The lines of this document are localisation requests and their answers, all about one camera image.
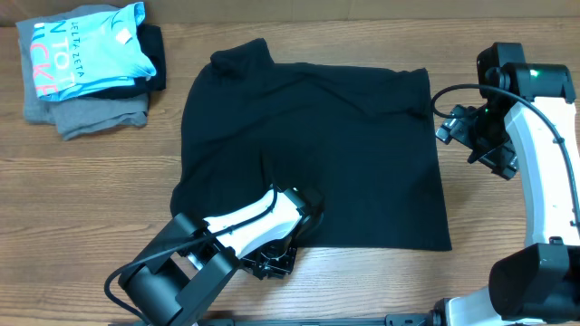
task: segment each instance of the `wire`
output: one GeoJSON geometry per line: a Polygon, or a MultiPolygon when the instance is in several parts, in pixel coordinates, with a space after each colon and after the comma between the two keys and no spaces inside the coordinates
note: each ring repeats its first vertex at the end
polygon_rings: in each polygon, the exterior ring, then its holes
{"type": "Polygon", "coordinates": [[[433,98],[431,99],[431,110],[436,115],[438,115],[442,118],[445,118],[445,119],[463,118],[464,116],[455,116],[455,115],[449,115],[449,114],[444,114],[444,113],[439,112],[435,108],[435,101],[439,97],[441,97],[443,94],[448,93],[450,91],[471,90],[471,89],[491,91],[491,92],[495,92],[496,94],[501,94],[501,95],[504,95],[506,97],[509,97],[512,100],[519,101],[520,103],[522,103],[526,107],[528,107],[530,110],[532,110],[532,112],[534,112],[547,125],[547,127],[550,129],[550,131],[552,131],[552,134],[554,135],[554,138],[556,139],[555,142],[560,146],[560,150],[562,151],[562,156],[564,157],[565,169],[566,169],[567,174],[568,174],[568,183],[570,184],[570,195],[572,196],[572,207],[573,207],[573,212],[574,212],[574,217],[575,217],[575,226],[576,226],[576,229],[578,230],[578,234],[580,234],[580,209],[579,209],[580,205],[578,204],[578,194],[576,191],[576,182],[574,179],[574,171],[572,170],[572,161],[570,160],[570,155],[568,154],[568,149],[566,148],[566,146],[564,144],[564,138],[562,138],[562,136],[560,136],[560,133],[556,129],[556,126],[550,121],[550,119],[547,118],[546,115],[544,115],[544,113],[542,113],[542,111],[540,111],[537,107],[535,107],[529,101],[526,101],[522,97],[517,96],[516,94],[511,93],[509,91],[505,91],[505,90],[502,90],[498,87],[493,87],[493,86],[488,86],[488,85],[459,84],[459,85],[455,85],[455,86],[449,86],[448,88],[445,88],[445,89],[439,91],[437,94],[435,94],[435,96],[433,96],[433,98]]]}
{"type": "Polygon", "coordinates": [[[149,255],[149,256],[147,256],[145,258],[141,258],[138,261],[134,261],[132,263],[128,263],[128,264],[125,264],[125,265],[117,268],[115,270],[115,272],[111,273],[111,275],[109,275],[109,277],[107,277],[107,280],[105,281],[105,284],[104,284],[105,295],[107,296],[107,298],[109,298],[112,302],[116,303],[122,309],[124,309],[124,310],[126,310],[126,311],[128,311],[128,312],[130,312],[132,314],[134,314],[139,319],[141,319],[142,321],[144,321],[146,324],[150,325],[150,321],[149,321],[149,319],[147,317],[145,317],[145,315],[143,315],[139,310],[137,310],[137,309],[129,306],[129,304],[127,304],[123,300],[117,298],[111,292],[111,283],[112,283],[112,280],[114,280],[115,277],[121,275],[122,273],[124,273],[128,269],[133,268],[133,267],[136,267],[136,266],[139,266],[141,264],[144,264],[144,263],[146,263],[146,262],[148,262],[148,261],[150,261],[152,259],[159,258],[159,257],[161,257],[163,255],[166,255],[166,254],[173,254],[173,253],[175,253],[175,252],[177,252],[179,250],[182,250],[182,249],[185,249],[185,248],[189,248],[192,245],[196,245],[196,244],[199,244],[201,242],[206,242],[208,240],[215,239],[215,238],[217,238],[217,237],[219,237],[221,235],[224,235],[224,234],[232,233],[234,230],[237,230],[240,227],[244,227],[246,225],[249,225],[249,224],[254,223],[258,219],[260,219],[260,218],[268,215],[270,212],[272,212],[272,210],[276,206],[276,201],[278,199],[278,192],[276,191],[276,188],[275,187],[273,187],[273,190],[274,190],[274,197],[272,198],[272,204],[270,204],[270,206],[268,206],[264,210],[264,212],[262,212],[262,213],[260,213],[260,214],[258,214],[256,216],[254,216],[254,217],[248,218],[247,220],[242,221],[242,222],[240,222],[240,223],[238,223],[236,225],[231,225],[231,226],[229,226],[229,227],[227,227],[227,228],[225,228],[225,229],[223,229],[221,231],[217,231],[216,233],[212,233],[210,235],[202,236],[200,238],[193,239],[193,240],[189,240],[189,241],[188,241],[188,239],[190,239],[189,237],[188,238],[185,238],[184,239],[185,242],[182,243],[182,244],[180,244],[180,245],[173,246],[170,249],[160,251],[160,252],[158,252],[156,254],[149,255]]]}

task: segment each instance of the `garment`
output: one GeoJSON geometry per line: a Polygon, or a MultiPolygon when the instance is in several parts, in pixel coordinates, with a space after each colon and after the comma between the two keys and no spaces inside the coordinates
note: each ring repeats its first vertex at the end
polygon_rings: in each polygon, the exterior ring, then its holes
{"type": "Polygon", "coordinates": [[[41,101],[36,97],[30,59],[30,41],[34,24],[114,10],[117,8],[111,5],[83,5],[68,13],[37,17],[16,23],[24,81],[24,119],[26,121],[56,124],[58,132],[65,140],[117,125],[144,126],[147,124],[149,99],[146,94],[126,101],[74,98],[67,101],[49,102],[41,101]]]}
{"type": "Polygon", "coordinates": [[[63,101],[154,76],[155,67],[136,37],[144,19],[145,6],[136,3],[114,12],[35,24],[30,55],[37,96],[63,101]]]}
{"type": "Polygon", "coordinates": [[[83,95],[84,97],[112,100],[128,99],[143,93],[165,90],[165,51],[163,50],[161,29],[158,26],[141,24],[137,27],[137,38],[141,45],[141,51],[151,60],[157,74],[150,78],[135,78],[135,84],[132,86],[111,87],[83,95]]]}
{"type": "Polygon", "coordinates": [[[450,250],[434,132],[424,69],[274,64],[258,39],[214,53],[189,92],[171,214],[312,187],[324,219],[301,246],[450,250]]]}

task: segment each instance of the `black t-shirt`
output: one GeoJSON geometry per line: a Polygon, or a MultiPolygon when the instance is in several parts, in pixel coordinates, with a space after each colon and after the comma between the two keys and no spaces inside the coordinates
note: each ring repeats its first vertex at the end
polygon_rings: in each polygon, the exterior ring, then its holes
{"type": "Polygon", "coordinates": [[[276,64],[263,39],[216,52],[183,112],[171,213],[230,213],[272,174],[324,195],[301,246],[450,250],[429,104],[424,69],[276,64]]]}

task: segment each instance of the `gray fabric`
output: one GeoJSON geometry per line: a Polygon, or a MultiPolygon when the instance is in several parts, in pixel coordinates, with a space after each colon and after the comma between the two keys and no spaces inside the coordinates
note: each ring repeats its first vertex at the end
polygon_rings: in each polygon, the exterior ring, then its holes
{"type": "Polygon", "coordinates": [[[82,5],[68,13],[36,17],[16,23],[20,34],[18,42],[24,80],[24,119],[26,121],[56,124],[56,129],[65,140],[118,125],[141,127],[147,124],[149,106],[147,94],[126,100],[76,98],[61,102],[41,101],[36,97],[30,60],[30,42],[34,24],[56,22],[117,9],[112,5],[82,5]]]}

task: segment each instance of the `black shirt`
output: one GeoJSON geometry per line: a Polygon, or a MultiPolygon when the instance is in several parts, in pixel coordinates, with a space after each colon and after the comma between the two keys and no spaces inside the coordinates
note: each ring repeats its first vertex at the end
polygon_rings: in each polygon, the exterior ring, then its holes
{"type": "Polygon", "coordinates": [[[263,39],[216,52],[183,112],[171,213],[247,206],[270,170],[281,187],[324,195],[301,246],[450,250],[429,103],[424,69],[275,64],[263,39]]]}

